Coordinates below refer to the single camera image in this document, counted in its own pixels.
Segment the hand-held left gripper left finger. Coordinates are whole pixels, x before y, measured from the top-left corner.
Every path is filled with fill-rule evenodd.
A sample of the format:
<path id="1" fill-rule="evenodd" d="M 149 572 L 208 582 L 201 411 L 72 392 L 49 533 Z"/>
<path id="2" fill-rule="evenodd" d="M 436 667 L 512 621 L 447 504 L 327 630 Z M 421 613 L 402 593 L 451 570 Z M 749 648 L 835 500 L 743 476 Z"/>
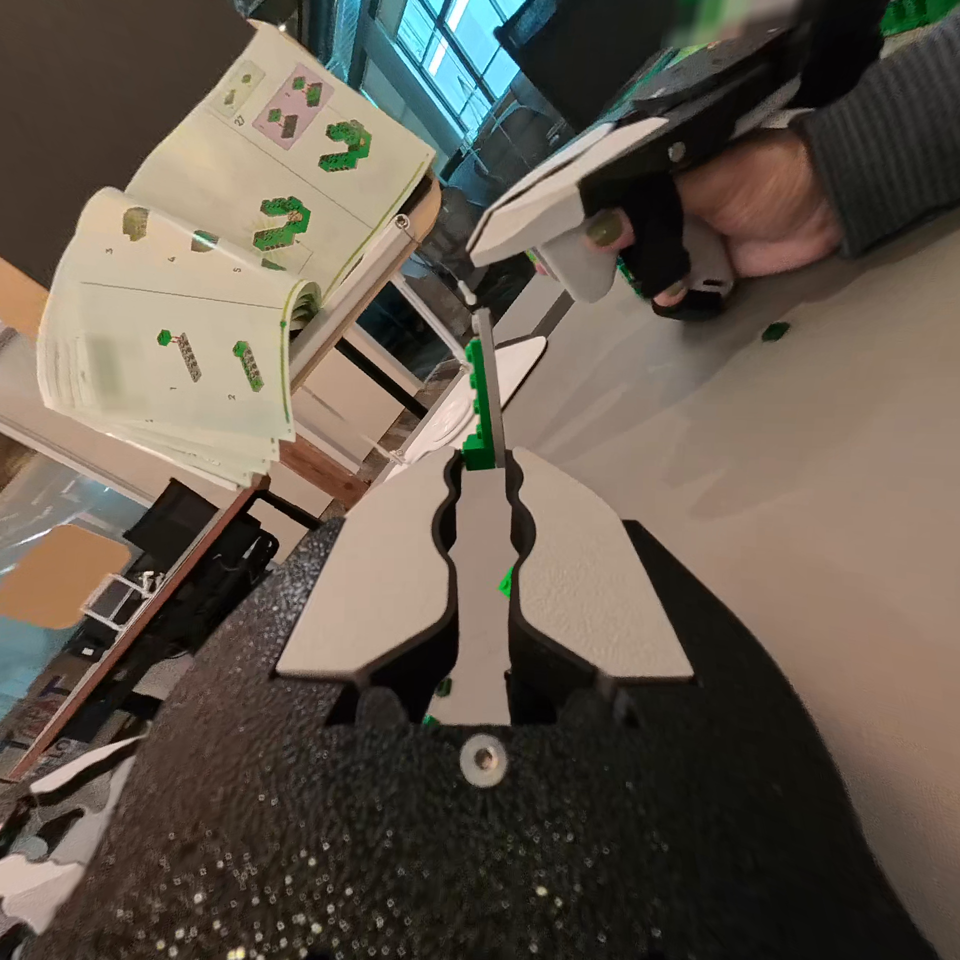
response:
<path id="1" fill-rule="evenodd" d="M 340 534 L 276 665 L 282 677 L 369 685 L 457 608 L 443 519 L 461 456 L 442 447 L 370 490 Z"/>

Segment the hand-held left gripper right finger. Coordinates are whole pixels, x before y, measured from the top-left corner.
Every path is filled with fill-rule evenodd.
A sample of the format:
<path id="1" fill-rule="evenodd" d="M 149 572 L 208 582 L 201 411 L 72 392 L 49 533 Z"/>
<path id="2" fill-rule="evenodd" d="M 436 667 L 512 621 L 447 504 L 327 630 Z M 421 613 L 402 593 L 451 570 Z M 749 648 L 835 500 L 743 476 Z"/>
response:
<path id="1" fill-rule="evenodd" d="M 688 683 L 690 660 L 617 512 L 532 451 L 510 451 L 508 642 L 538 694 Z"/>

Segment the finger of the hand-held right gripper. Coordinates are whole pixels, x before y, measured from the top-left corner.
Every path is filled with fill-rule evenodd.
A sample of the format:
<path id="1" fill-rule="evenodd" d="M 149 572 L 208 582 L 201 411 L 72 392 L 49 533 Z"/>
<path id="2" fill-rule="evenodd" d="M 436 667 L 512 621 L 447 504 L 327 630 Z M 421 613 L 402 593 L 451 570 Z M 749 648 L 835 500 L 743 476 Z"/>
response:
<path id="1" fill-rule="evenodd" d="M 589 175 L 654 137 L 668 123 L 666 117 L 645 118 L 623 125 L 594 127 L 546 159 L 511 188 L 489 210 L 491 219 L 528 219 L 579 203 L 579 187 Z"/>
<path id="2" fill-rule="evenodd" d="M 489 266 L 567 234 L 584 220 L 577 185 L 540 184 L 486 210 L 466 252 L 473 266 Z"/>

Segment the light grey long plate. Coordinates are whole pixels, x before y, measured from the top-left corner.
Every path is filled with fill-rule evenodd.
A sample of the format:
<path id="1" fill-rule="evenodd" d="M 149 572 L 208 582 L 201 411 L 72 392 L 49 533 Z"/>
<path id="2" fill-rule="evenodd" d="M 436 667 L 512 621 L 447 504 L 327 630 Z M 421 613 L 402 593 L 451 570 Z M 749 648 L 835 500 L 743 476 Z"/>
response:
<path id="1" fill-rule="evenodd" d="M 489 438 L 493 441 L 497 469 L 506 468 L 507 446 L 503 427 L 501 390 L 498 377 L 497 350 L 494 341 L 493 321 L 489 308 L 481 307 L 471 315 L 473 331 L 482 342 L 488 395 Z"/>

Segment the person's right forearm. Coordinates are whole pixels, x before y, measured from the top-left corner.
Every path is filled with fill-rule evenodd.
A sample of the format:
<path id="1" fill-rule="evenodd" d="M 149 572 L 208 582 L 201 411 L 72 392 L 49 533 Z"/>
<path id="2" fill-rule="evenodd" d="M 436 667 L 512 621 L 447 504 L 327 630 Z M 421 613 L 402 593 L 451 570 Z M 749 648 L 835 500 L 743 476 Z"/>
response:
<path id="1" fill-rule="evenodd" d="M 790 126 L 809 150 L 847 258 L 957 209 L 958 9 Z"/>

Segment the grey desk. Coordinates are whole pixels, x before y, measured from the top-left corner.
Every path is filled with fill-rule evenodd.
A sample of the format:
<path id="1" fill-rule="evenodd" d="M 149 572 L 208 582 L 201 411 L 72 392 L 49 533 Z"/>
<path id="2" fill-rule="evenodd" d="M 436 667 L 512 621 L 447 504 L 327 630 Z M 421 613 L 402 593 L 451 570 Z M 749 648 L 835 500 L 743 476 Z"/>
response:
<path id="1" fill-rule="evenodd" d="M 748 281 L 705 324 L 533 278 L 508 438 L 640 522 L 812 715 L 894 892 L 958 958 L 958 212 Z M 762 342 L 777 321 L 791 324 Z"/>

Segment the person's right hand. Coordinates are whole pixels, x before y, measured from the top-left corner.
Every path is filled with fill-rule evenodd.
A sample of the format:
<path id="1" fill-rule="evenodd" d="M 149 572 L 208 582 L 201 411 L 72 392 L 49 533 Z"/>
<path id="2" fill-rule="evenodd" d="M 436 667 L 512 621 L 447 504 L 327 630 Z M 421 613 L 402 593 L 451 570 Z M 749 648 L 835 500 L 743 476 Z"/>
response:
<path id="1" fill-rule="evenodd" d="M 616 252 L 642 297 L 662 316 L 690 299 L 684 226 L 718 234 L 738 278 L 791 272 L 838 251 L 843 230 L 807 143 L 790 129 L 748 135 L 696 169 L 642 178 L 585 230 L 592 248 Z"/>

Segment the black office chair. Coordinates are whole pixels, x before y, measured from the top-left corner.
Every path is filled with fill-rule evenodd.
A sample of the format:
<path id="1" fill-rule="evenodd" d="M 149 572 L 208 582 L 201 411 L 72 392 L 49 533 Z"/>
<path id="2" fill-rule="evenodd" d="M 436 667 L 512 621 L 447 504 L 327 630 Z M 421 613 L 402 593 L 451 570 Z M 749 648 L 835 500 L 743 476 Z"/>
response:
<path id="1" fill-rule="evenodd" d="M 576 133 L 665 49 L 672 1 L 526 1 L 493 35 Z"/>

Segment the white mat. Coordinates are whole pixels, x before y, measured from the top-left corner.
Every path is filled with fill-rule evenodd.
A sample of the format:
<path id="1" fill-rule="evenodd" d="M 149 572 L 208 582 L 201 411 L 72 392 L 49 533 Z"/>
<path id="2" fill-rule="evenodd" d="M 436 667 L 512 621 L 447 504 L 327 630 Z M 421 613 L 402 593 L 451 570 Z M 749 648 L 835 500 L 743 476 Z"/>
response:
<path id="1" fill-rule="evenodd" d="M 388 468 L 389 478 L 408 469 L 428 454 L 445 447 L 460 450 L 477 423 L 474 414 L 474 392 L 470 388 L 465 348 L 431 312 L 423 298 L 402 275 L 402 264 L 412 256 L 434 228 L 442 208 L 442 189 L 437 178 L 427 173 L 414 190 L 414 199 L 404 203 L 404 212 L 396 214 L 367 248 L 358 265 L 332 293 L 291 347 L 291 395 L 310 375 L 320 361 L 342 342 L 357 349 L 360 340 L 351 333 L 360 316 L 386 287 L 396 289 L 413 306 L 427 326 L 447 345 L 461 365 L 461 377 L 453 384 L 453 399 L 441 401 L 436 410 L 428 411 L 426 426 L 409 441 L 409 448 L 398 464 Z M 502 411 L 520 389 L 546 352 L 545 336 L 534 336 L 497 346 L 496 360 L 501 391 Z"/>

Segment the black computer equipment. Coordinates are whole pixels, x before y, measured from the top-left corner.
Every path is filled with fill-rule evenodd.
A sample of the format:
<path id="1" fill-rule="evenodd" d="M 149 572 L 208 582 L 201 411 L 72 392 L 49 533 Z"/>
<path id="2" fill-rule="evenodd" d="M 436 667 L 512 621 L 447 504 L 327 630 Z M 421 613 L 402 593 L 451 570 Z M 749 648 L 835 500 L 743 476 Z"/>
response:
<path id="1" fill-rule="evenodd" d="M 140 638 L 156 649 L 194 653 L 265 576 L 279 540 L 244 507 L 200 553 L 194 566 L 150 619 Z M 216 509 L 172 478 L 123 534 L 140 554 L 130 573 L 169 575 Z"/>

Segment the white low cabinet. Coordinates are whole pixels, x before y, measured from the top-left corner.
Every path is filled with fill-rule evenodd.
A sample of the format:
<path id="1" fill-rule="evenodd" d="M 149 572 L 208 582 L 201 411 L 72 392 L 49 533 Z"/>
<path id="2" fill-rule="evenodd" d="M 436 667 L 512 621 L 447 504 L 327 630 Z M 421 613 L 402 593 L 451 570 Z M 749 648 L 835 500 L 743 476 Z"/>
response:
<path id="1" fill-rule="evenodd" d="M 342 515 L 403 446 L 429 407 L 407 378 L 341 342 L 293 391 L 295 439 L 270 469 L 270 494 L 315 518 Z"/>

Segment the brown edged table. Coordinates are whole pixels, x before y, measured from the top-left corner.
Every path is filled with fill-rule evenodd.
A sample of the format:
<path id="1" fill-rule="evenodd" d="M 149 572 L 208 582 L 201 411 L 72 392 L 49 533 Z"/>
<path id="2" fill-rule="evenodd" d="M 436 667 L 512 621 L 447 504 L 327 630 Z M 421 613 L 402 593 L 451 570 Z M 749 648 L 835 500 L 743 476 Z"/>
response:
<path id="1" fill-rule="evenodd" d="M 228 506 L 217 510 L 210 521 L 198 531 L 197 536 L 171 565 L 159 587 L 149 595 L 135 614 L 117 632 L 112 645 L 103 653 L 101 659 L 89 666 L 83 676 L 72 687 L 69 694 L 51 714 L 30 746 L 21 751 L 13 765 L 10 750 L 2 752 L 2 783 L 16 784 L 23 780 L 32 767 L 40 761 L 47 750 L 62 736 L 63 730 L 73 717 L 83 708 L 97 688 L 110 677 L 114 668 L 126 656 L 151 621 L 158 616 L 164 605 L 181 587 L 186 578 L 205 558 L 212 545 L 222 536 L 237 517 L 245 516 L 254 503 L 265 498 L 270 492 L 271 476 L 256 475 L 252 484 L 242 489 Z"/>

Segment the instruction booklet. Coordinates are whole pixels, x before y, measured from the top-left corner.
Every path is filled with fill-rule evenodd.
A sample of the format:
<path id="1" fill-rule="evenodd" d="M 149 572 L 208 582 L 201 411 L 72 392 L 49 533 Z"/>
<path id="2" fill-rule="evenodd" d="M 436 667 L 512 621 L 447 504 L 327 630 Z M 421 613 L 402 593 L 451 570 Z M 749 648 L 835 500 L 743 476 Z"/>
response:
<path id="1" fill-rule="evenodd" d="M 78 214 L 36 346 L 46 407 L 229 490 L 297 438 L 329 338 L 436 151 L 283 30 L 251 29 L 124 190 Z"/>

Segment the group of white printed parts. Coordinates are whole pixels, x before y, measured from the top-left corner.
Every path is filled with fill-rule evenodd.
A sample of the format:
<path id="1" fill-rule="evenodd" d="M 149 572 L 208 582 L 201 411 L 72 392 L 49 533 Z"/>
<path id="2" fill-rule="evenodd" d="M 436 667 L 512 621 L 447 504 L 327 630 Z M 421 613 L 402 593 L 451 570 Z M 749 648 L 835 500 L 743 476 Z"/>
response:
<path id="1" fill-rule="evenodd" d="M 83 878 L 144 738 L 89 750 L 2 802 L 2 958 L 46 930 Z"/>

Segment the dark grey partition panel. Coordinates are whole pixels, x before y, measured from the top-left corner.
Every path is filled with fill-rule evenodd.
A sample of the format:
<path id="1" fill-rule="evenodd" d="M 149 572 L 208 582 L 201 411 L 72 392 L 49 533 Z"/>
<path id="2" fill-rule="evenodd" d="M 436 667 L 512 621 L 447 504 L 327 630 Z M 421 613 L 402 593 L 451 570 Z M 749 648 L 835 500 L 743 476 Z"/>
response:
<path id="1" fill-rule="evenodd" d="M 3 1 L 2 260 L 49 287 L 89 198 L 126 187 L 256 31 L 227 1 Z"/>

